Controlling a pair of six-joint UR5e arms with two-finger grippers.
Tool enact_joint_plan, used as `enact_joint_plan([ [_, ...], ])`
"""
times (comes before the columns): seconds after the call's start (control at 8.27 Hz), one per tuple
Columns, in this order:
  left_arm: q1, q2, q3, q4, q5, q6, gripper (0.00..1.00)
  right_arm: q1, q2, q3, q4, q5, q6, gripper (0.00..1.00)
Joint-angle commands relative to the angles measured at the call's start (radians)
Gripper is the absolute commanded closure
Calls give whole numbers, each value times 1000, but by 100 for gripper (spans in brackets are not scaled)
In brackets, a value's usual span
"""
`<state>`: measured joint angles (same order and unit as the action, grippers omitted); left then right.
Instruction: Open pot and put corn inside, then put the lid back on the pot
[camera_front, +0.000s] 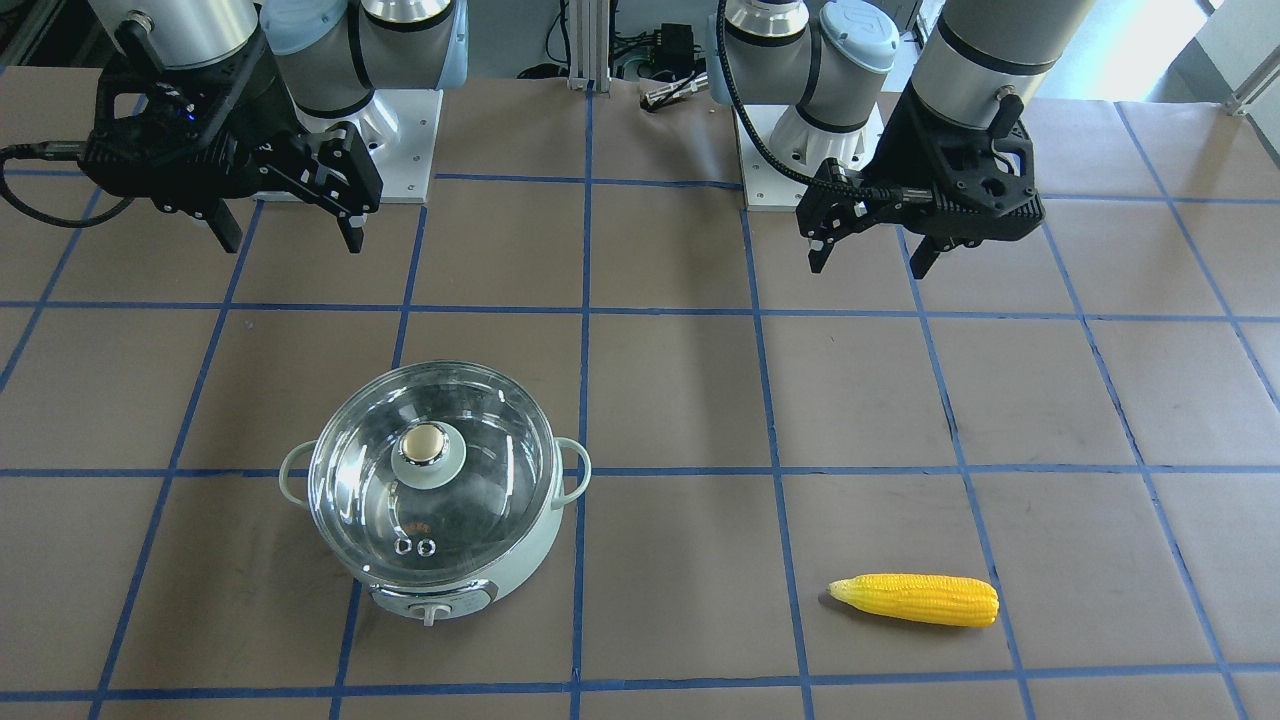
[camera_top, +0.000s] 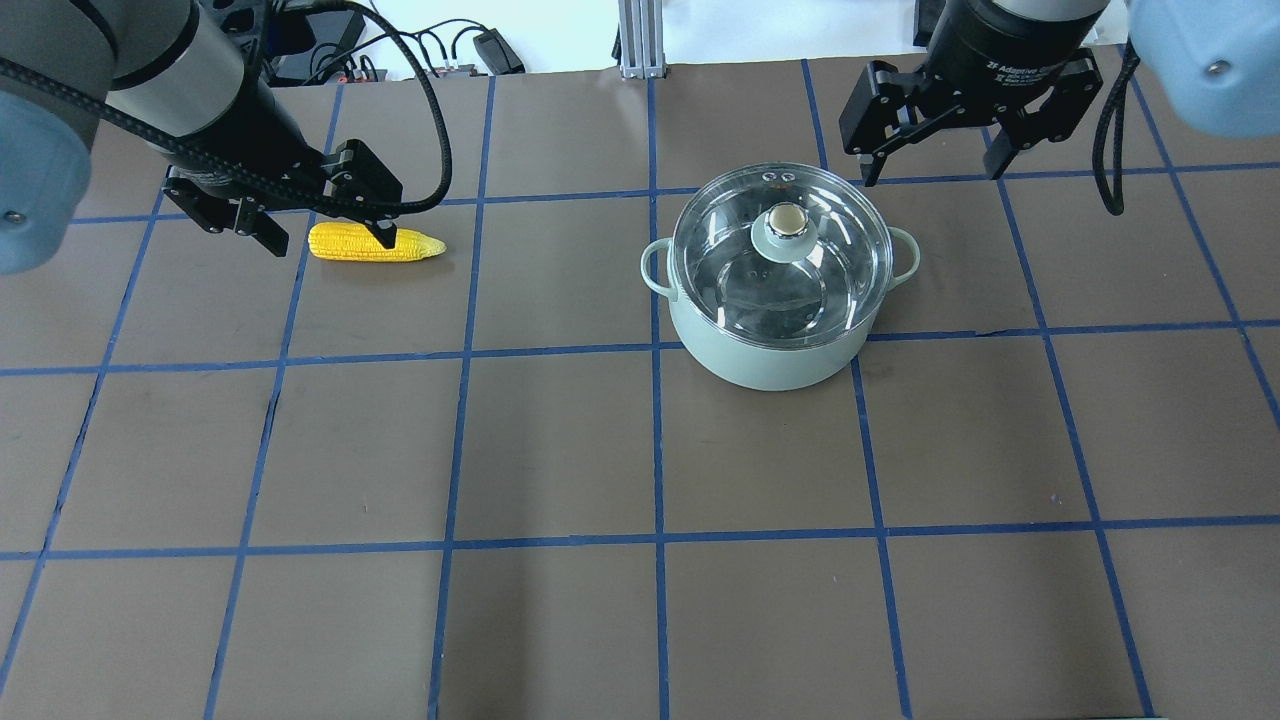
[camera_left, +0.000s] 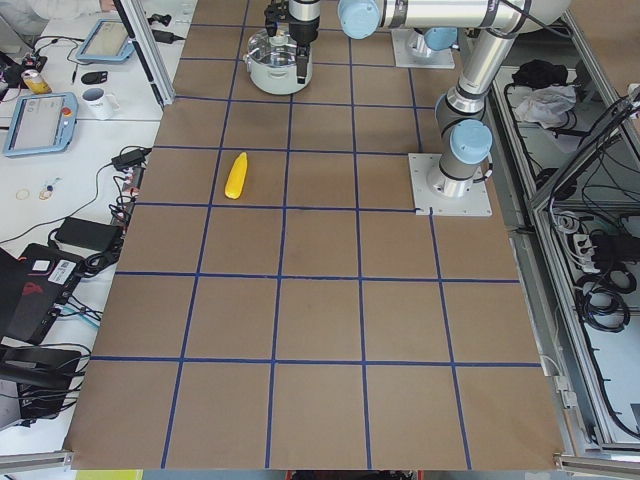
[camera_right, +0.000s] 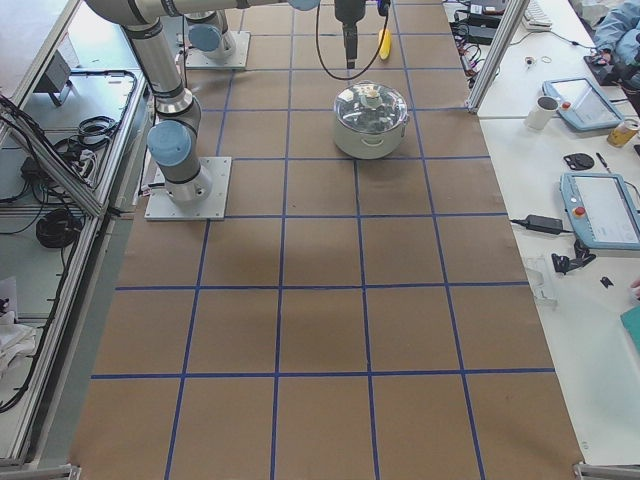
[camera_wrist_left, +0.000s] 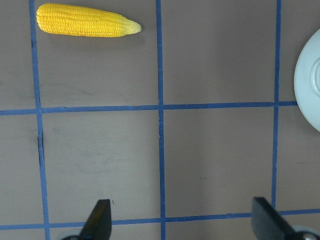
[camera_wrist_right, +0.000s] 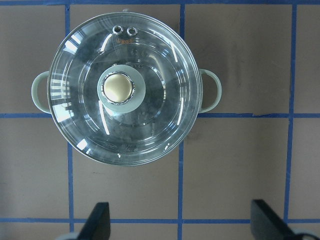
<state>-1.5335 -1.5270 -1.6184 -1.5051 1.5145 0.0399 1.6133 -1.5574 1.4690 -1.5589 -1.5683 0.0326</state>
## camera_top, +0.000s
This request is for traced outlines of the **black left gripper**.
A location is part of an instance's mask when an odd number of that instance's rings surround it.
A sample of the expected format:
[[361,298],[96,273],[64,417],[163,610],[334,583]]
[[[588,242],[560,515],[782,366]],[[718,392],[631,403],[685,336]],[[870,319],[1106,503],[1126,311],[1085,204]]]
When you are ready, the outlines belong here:
[[[324,156],[306,141],[298,123],[260,78],[244,79],[224,111],[202,127],[196,128],[192,120],[175,120],[161,128],[210,155],[310,197],[321,193],[326,176],[332,201],[364,206],[402,199],[403,184],[370,146],[351,138]],[[287,256],[289,234],[268,211],[311,209],[311,204],[244,183],[205,161],[168,151],[163,156],[172,165],[163,193],[196,225],[211,234],[230,231],[255,240],[274,258]],[[396,247],[396,215],[369,209],[326,211],[326,215],[356,222],[384,249]]]

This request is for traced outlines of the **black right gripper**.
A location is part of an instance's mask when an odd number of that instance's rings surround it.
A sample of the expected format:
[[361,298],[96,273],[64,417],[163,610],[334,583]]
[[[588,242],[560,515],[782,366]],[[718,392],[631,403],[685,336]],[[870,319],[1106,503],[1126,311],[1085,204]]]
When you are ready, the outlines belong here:
[[[925,67],[869,61],[840,113],[844,152],[858,159],[863,184],[876,186],[900,149],[993,118],[992,181],[1019,152],[1069,138],[1102,86],[1093,51],[1080,47],[1100,15],[1098,1],[947,1]],[[1020,106],[1051,85],[1036,110]]]

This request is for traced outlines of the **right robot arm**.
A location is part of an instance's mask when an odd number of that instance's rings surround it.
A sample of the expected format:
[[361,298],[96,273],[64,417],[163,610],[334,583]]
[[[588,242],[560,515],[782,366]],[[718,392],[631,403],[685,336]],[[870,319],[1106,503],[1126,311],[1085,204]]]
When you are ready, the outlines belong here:
[[[1277,133],[1275,1],[1129,1],[1125,58],[1094,135],[1105,173],[1108,137],[1123,137],[1126,82],[1160,79],[1194,129],[1249,138]],[[945,129],[998,127],[984,155],[1000,178],[1037,143],[1069,138],[1103,88],[1085,37],[1103,1],[943,1],[920,67],[872,61],[838,118],[844,151],[867,186],[887,158]]]

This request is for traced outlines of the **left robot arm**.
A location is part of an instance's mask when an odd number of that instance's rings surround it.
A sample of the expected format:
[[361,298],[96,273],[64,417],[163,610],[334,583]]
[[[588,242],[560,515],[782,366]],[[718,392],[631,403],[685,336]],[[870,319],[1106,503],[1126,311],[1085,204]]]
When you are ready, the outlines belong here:
[[271,211],[307,209],[365,227],[385,247],[407,213],[401,182],[360,141],[308,143],[264,78],[268,1],[3,4],[3,273],[61,247],[92,176],[104,123],[169,164],[163,192],[206,232],[275,256]]

